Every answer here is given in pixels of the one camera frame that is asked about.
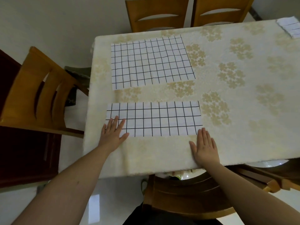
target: skin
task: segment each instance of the skin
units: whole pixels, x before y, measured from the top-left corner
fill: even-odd
[[[116,116],[103,125],[98,146],[58,174],[12,224],[79,224],[105,160],[129,136],[119,137],[125,120],[116,128],[117,123]],[[198,131],[197,145],[189,143],[195,161],[218,182],[246,225],[300,224],[295,209],[220,164],[217,145],[205,128]]]
[[[245,225],[300,224],[298,211],[220,164],[216,142],[205,128],[197,135],[197,145],[189,142],[196,163],[220,185]]]

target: person's right arm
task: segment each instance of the person's right arm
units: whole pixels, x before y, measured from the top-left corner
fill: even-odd
[[[217,145],[205,128],[198,130],[197,145],[189,143],[197,164],[220,185],[244,224],[300,224],[298,211],[220,164]]]

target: dining table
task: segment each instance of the dining table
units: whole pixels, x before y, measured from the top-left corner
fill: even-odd
[[[178,36],[194,80],[112,89],[111,44]],[[276,20],[98,36],[92,60],[83,154],[98,145],[107,104],[198,101],[220,162],[300,157],[300,39]],[[99,178],[196,169],[196,135],[129,136]]]

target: black pants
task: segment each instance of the black pants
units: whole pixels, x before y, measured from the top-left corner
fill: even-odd
[[[219,220],[191,220],[170,212],[142,212],[142,204],[130,214],[123,225],[222,225]]]

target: person's left arm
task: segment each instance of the person's left arm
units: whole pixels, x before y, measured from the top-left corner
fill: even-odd
[[[104,124],[99,145],[58,174],[12,224],[79,224],[104,162],[129,135],[119,137],[125,119],[116,129],[117,122],[116,116]]]

